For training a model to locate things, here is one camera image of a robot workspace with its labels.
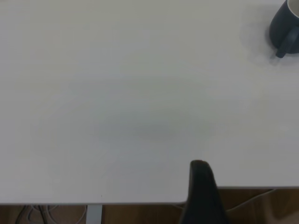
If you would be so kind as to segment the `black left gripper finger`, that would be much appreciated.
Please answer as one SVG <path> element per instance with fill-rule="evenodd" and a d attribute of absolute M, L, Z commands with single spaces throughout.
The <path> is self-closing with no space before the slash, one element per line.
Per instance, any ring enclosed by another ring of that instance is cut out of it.
<path fill-rule="evenodd" d="M 181 224 L 230 223 L 212 169 L 205 161 L 191 161 L 188 197 L 179 222 Z"/>

